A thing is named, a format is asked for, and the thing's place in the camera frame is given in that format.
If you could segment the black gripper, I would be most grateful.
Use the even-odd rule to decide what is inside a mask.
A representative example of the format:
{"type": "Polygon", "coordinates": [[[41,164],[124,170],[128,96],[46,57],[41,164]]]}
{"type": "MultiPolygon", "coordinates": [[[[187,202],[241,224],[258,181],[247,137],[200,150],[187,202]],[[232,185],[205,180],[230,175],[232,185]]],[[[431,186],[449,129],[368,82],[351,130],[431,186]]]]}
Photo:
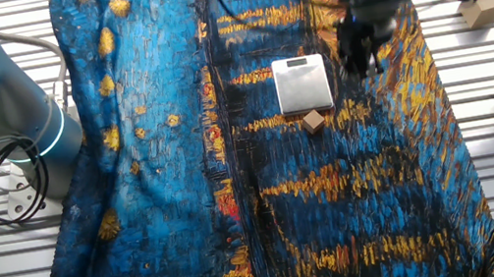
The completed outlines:
{"type": "Polygon", "coordinates": [[[376,29],[371,23],[359,21],[354,15],[346,15],[336,23],[338,37],[338,54],[347,76],[364,79],[381,75],[383,66],[378,58],[378,51],[382,46],[382,40],[376,34],[376,29]],[[364,72],[361,51],[358,49],[363,42],[370,42],[365,50],[366,71],[364,72]]]}

